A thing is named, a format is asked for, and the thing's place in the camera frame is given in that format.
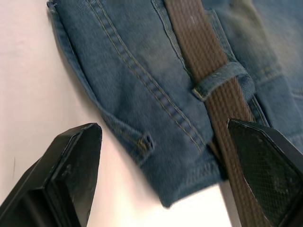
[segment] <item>jeans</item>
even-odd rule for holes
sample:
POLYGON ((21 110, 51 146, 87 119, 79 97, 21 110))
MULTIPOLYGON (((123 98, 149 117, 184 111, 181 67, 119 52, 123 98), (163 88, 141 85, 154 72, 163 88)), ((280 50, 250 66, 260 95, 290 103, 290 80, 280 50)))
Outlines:
MULTIPOLYGON (((246 70, 237 78, 256 121, 303 150, 302 99, 299 107, 255 9, 212 5, 207 20, 230 61, 246 70)), ((78 79, 165 207, 225 179, 207 145, 209 116, 162 0, 53 0, 48 6, 78 79)))

